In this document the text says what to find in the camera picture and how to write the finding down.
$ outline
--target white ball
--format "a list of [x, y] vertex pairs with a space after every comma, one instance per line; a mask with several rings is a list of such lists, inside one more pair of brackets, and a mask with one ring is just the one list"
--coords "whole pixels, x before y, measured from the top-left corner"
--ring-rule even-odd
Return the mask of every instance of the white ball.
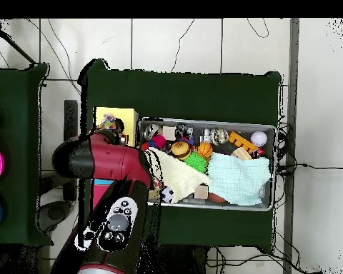
[[165, 203], [170, 203], [174, 197], [174, 192], [170, 187], [166, 187], [161, 192], [161, 200]]
[[267, 142], [267, 140], [267, 135], [263, 131], [255, 131], [250, 137], [250, 141], [256, 147], [262, 147]]

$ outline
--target light blue towel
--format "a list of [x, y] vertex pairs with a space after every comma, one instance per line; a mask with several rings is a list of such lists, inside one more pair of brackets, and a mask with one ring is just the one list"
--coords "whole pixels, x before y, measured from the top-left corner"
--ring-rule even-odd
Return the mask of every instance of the light blue towel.
[[269, 159], [240, 160], [213, 152], [209, 161], [209, 192], [231, 204], [252, 206], [262, 202], [259, 189], [270, 179]]

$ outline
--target yellow cloth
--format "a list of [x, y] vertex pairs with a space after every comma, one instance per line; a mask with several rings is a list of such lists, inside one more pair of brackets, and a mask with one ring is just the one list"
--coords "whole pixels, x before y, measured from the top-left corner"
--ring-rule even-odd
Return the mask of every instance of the yellow cloth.
[[145, 151], [146, 158], [152, 167], [151, 173], [160, 181], [159, 164], [152, 151], [155, 152], [159, 159], [164, 185], [170, 187], [174, 192], [174, 197], [171, 200], [172, 204], [192, 194], [203, 183], [211, 185], [211, 179], [208, 176], [188, 166], [186, 163], [150, 147]]

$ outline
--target wooden block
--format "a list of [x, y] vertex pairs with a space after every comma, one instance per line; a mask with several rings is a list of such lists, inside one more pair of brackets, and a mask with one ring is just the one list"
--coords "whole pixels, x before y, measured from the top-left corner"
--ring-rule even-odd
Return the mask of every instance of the wooden block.
[[208, 197], [209, 186], [199, 185], [194, 192], [194, 198], [201, 198], [202, 200], [206, 200]]
[[236, 147], [242, 147], [249, 153], [252, 153], [254, 150], [258, 149], [254, 144], [250, 143], [248, 140], [239, 136], [235, 132], [231, 132], [229, 136], [229, 142], [235, 144]]
[[239, 147], [237, 150], [235, 150], [232, 153], [232, 156], [236, 156], [237, 158], [239, 158], [240, 160], [243, 160], [243, 161], [252, 159], [250, 154], [242, 147]]

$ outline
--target orange basketball toy ball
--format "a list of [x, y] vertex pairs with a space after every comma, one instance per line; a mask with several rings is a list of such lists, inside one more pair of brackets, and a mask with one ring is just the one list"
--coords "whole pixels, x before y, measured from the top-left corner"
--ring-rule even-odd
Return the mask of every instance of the orange basketball toy ball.
[[199, 144], [197, 153], [199, 156], [203, 156], [204, 158], [209, 158], [212, 154], [212, 145], [207, 142], [202, 142]]

